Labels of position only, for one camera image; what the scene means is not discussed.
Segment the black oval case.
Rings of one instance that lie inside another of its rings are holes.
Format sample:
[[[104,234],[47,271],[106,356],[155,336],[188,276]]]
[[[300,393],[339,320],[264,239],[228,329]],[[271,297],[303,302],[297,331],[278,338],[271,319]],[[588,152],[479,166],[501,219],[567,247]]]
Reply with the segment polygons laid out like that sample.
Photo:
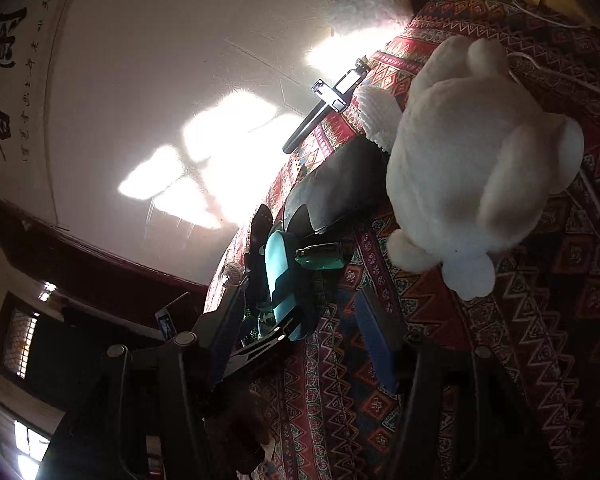
[[[388,154],[364,136],[342,144],[292,188],[284,230],[299,238],[323,234],[385,197],[387,162]]]

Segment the red patterned bed cloth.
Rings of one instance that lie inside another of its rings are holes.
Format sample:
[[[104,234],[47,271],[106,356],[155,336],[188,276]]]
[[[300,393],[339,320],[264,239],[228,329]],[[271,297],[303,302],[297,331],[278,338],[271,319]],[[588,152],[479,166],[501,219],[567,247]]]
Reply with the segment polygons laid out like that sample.
[[[488,348],[532,408],[550,464],[505,445],[488,478],[600,479],[600,32],[509,2],[430,0],[375,56],[370,80],[404,102],[434,48],[455,35],[498,40],[542,107],[580,124],[580,174],[548,200],[482,299],[458,299],[439,271],[393,266],[386,243],[396,222],[387,205],[356,222],[344,236],[352,260],[316,332],[254,374],[256,423],[266,433],[254,478],[380,476],[401,403],[377,379],[355,322],[355,296],[370,287],[411,336],[450,350]]]

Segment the dark wooden door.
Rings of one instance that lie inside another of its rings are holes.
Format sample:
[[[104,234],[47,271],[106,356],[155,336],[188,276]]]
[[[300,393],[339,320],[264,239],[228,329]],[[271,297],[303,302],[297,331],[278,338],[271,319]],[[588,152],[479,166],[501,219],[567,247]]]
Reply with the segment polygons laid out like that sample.
[[[207,287],[79,242],[0,200],[0,247],[10,266],[103,318],[156,330],[167,310],[181,330],[204,310]]]

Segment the window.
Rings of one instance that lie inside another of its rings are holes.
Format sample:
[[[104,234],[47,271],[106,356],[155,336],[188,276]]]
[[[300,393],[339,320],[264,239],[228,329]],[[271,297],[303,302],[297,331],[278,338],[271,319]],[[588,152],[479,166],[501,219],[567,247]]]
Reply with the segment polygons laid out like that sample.
[[[0,374],[19,388],[26,388],[31,346],[41,313],[12,292],[0,311]]]

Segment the black selfie stick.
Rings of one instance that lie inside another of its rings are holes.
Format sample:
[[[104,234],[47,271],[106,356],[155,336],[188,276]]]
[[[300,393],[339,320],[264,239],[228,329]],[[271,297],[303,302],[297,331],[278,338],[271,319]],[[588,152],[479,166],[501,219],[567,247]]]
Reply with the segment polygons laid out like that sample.
[[[318,102],[291,133],[283,146],[283,152],[291,154],[329,114],[342,114],[351,104],[355,89],[362,84],[369,72],[370,66],[367,64],[367,58],[363,56],[355,61],[355,66],[336,84],[330,86],[323,79],[315,81],[311,90],[318,97]]]

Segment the calligraphy scroll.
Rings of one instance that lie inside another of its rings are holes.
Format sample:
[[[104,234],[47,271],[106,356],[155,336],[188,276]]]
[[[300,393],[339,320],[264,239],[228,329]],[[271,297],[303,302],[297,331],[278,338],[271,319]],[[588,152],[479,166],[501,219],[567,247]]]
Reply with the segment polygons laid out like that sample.
[[[0,200],[57,222],[46,107],[69,0],[0,0]]]

